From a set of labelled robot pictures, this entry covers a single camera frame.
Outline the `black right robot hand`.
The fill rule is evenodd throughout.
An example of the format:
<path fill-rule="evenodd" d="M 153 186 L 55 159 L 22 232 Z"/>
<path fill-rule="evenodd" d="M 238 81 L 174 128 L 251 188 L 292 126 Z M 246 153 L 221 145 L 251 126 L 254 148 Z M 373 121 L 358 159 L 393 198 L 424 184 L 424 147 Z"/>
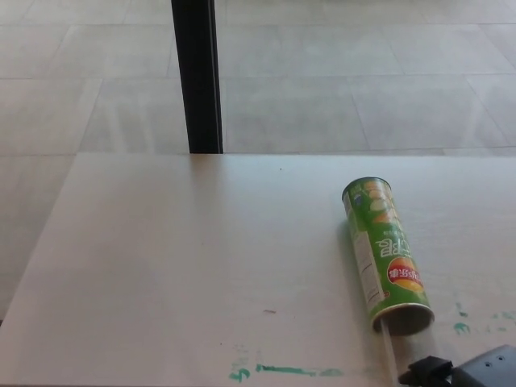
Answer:
<path fill-rule="evenodd" d="M 515 347 L 496 347 L 460 366 L 428 356 L 410 364 L 398 381 L 403 386 L 515 387 Z"/>

